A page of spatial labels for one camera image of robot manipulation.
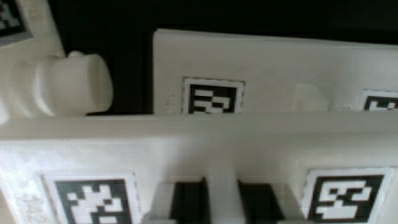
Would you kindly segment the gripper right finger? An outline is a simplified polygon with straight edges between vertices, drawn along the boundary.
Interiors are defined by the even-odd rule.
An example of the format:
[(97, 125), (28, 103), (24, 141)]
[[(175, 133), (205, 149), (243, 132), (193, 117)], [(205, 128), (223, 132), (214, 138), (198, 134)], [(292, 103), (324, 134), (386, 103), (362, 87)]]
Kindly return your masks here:
[(299, 218), (291, 191), (283, 185), (237, 182), (244, 224), (278, 224)]

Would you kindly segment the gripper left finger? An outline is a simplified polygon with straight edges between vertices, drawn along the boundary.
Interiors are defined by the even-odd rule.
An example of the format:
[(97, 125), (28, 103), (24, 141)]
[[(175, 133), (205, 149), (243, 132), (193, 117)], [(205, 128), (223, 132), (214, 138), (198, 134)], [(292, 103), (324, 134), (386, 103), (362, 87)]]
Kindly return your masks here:
[(147, 223), (209, 224), (209, 193), (203, 178), (157, 185)]

